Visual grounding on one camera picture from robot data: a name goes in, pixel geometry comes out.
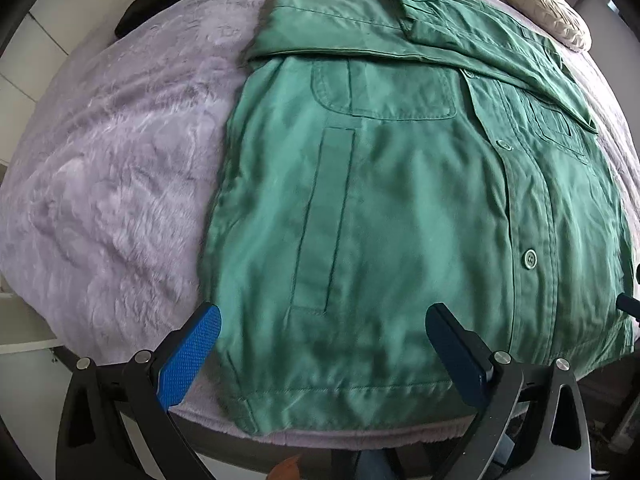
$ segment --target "green shirt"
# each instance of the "green shirt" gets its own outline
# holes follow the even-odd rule
[[[275,0],[200,264],[247,433],[470,413],[424,331],[577,375],[632,349],[630,235],[553,44],[480,0]]]

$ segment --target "lavender fluffy blanket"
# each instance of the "lavender fluffy blanket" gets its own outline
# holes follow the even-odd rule
[[[487,0],[540,32],[500,0]],[[58,338],[98,364],[155,348],[198,301],[196,261],[223,158],[242,53],[265,0],[182,0],[120,41],[115,13],[69,56],[0,189],[0,269]],[[583,86],[640,243],[640,163],[588,54],[559,50]],[[179,415],[240,435],[216,402],[209,359]],[[286,431],[261,440],[392,447],[460,434],[468,420],[395,431]]]

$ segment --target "cream pillow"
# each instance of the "cream pillow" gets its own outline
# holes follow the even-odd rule
[[[507,0],[532,22],[572,50],[589,50],[591,34],[580,14],[564,0]]]

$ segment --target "button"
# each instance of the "button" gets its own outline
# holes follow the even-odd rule
[[[500,146],[502,149],[507,150],[508,152],[510,152],[513,149],[510,144],[508,144],[507,142],[504,142],[502,139],[496,140],[495,143],[498,146]]]
[[[527,269],[534,269],[537,264],[538,255],[536,254],[536,251],[534,251],[533,249],[529,249],[526,253],[524,253],[524,266],[527,267]]]

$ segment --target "blue gripper pad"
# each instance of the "blue gripper pad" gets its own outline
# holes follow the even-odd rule
[[[220,335],[220,310],[211,305],[182,339],[158,373],[158,400],[164,410],[180,404]]]

